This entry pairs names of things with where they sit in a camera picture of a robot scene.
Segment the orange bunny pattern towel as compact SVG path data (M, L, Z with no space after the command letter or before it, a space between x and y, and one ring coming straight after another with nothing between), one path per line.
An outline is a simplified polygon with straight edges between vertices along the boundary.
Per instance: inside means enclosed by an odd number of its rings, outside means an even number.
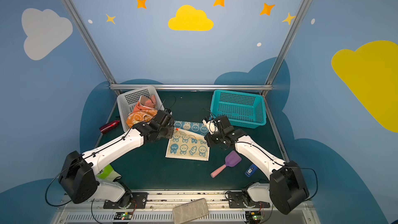
M156 116L158 110L150 109L150 110L142 110L138 112L130 113L126 120L126 125L128 128L131 128L134 124L139 122L149 122L152 118Z

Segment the blue bunny pattern towel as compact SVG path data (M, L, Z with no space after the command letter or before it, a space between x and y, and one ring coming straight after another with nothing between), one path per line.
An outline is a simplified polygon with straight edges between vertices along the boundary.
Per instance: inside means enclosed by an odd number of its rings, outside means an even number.
M174 133L166 150L166 158L209 160L209 147L204 139L208 128L202 123L175 121Z

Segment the white plastic basket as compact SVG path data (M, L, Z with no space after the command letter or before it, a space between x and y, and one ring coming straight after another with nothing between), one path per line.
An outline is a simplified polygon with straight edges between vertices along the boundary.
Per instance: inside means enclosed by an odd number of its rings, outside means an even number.
M118 109L124 132L129 129L128 125L126 124L127 118L129 114L133 112L134 107L136 106L137 102L140 101L141 96L150 98L152 95L154 95L156 98L155 108L158 110L164 110L162 101L155 87L152 85L147 85L145 87L142 85L138 89L125 92L117 97Z

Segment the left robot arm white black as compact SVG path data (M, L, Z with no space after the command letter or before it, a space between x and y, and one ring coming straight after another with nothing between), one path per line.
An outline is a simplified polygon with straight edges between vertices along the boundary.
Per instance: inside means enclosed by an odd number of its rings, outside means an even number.
M127 207L132 201L131 191L127 186L100 179L97 174L129 151L161 138L170 139L173 132L174 120L164 124L155 121L140 122L105 145L84 154L74 151L65 158L59 184L75 204L100 199Z

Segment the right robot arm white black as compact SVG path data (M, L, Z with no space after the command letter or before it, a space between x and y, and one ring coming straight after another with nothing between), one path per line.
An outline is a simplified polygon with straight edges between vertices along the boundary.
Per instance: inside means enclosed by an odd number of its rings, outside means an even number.
M238 129L228 134L209 132L205 140L209 146L219 143L232 145L237 153L249 159L268 178L268 183L252 183L242 190L243 202L247 207L252 207L257 202L266 202L287 215L310 199L299 165L272 155L243 130Z

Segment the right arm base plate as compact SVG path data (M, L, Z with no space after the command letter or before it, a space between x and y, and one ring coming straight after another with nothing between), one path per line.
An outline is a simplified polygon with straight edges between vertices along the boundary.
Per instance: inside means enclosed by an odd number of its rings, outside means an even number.
M229 208L270 208L271 204L267 202L255 202L252 200L248 193L239 191L227 191L224 196L226 197Z

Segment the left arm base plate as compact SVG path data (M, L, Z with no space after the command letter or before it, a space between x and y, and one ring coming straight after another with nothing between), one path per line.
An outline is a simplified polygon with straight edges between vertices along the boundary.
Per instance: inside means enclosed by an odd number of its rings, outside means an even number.
M144 209L147 192L126 192L117 202L106 200L103 209Z

